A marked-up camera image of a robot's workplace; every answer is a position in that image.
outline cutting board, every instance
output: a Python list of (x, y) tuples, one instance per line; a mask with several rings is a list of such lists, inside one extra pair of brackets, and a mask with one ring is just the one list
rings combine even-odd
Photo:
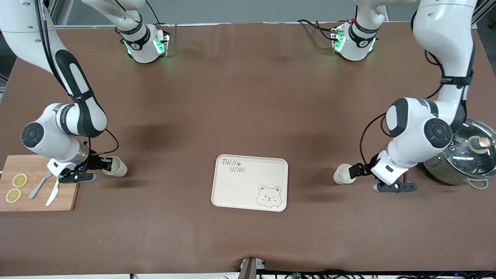
[[(66, 211), (74, 208), (78, 188), (78, 184), (74, 183), (61, 183), (59, 193), (54, 201), (49, 206), (45, 206), (56, 181), (53, 175), (45, 181), (34, 199), (28, 199), (29, 193), (47, 174), (48, 161), (48, 158), (40, 155), (11, 155), (7, 157), (0, 179), (0, 211)], [(5, 196), (10, 189), (14, 188), (12, 179), (19, 173), (26, 174), (28, 182), (19, 188), (22, 192), (21, 198), (10, 204), (5, 200)]]

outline stainless steel pot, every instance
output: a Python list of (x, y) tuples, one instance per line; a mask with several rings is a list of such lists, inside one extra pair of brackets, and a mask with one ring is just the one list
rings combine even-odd
[(496, 175), (496, 132), (482, 122), (467, 119), (448, 147), (424, 166), (448, 184), (485, 189), (488, 178)]

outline paper cup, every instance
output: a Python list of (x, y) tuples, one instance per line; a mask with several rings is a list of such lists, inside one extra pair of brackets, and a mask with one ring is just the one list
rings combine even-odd
[(109, 158), (112, 158), (111, 169), (110, 171), (102, 170), (103, 173), (105, 173), (106, 175), (117, 177), (124, 176), (127, 173), (127, 166), (124, 164), (124, 162), (122, 162), (122, 160), (117, 156), (110, 156)]
[(356, 180), (356, 177), (351, 179), (350, 177), (350, 164), (342, 164), (334, 172), (334, 182), (337, 184), (350, 184)]

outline knife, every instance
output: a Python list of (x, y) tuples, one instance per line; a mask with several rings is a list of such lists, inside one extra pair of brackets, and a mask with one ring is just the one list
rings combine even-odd
[(29, 193), (28, 199), (34, 199), (34, 197), (40, 190), (43, 183), (51, 176), (52, 176), (52, 172), (48, 171), (47, 174), (45, 174), (45, 176), (41, 179), (40, 183), (38, 183), (38, 185), (36, 185), (36, 187)]
[(50, 197), (48, 198), (47, 204), (45, 206), (49, 206), (59, 193), (59, 179), (57, 178), (57, 181), (55, 182), (54, 189), (52, 190), (52, 193), (50, 194)]

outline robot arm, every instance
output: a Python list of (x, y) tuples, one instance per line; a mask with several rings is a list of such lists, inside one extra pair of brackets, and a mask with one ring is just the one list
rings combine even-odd
[(331, 30), (335, 41), (332, 48), (343, 58), (350, 61), (362, 60), (372, 51), (376, 34), (384, 22), (385, 15), (381, 5), (405, 6), (417, 0), (354, 0), (357, 13), (352, 22), (346, 22)]
[(394, 185), (409, 168), (443, 151), (466, 117), (465, 101), (472, 79), (471, 18), (476, 0), (421, 0), (414, 21), (417, 42), (436, 57), (442, 84), (436, 101), (400, 98), (387, 110), (394, 139), (371, 162), (377, 187)]
[(1, 0), (0, 28), (13, 52), (52, 73), (73, 102), (51, 104), (26, 125), (21, 133), (24, 146), (50, 158), (48, 168), (59, 178), (88, 161), (90, 169), (110, 168), (111, 162), (100, 162), (98, 156), (90, 159), (94, 151), (74, 137), (100, 135), (107, 128), (107, 115), (77, 59), (60, 41), (46, 8), (38, 0)]
[(99, 11), (115, 26), (124, 38), (128, 54), (139, 63), (150, 63), (159, 57), (167, 57), (169, 34), (152, 24), (143, 24), (137, 10), (145, 0), (82, 0)]

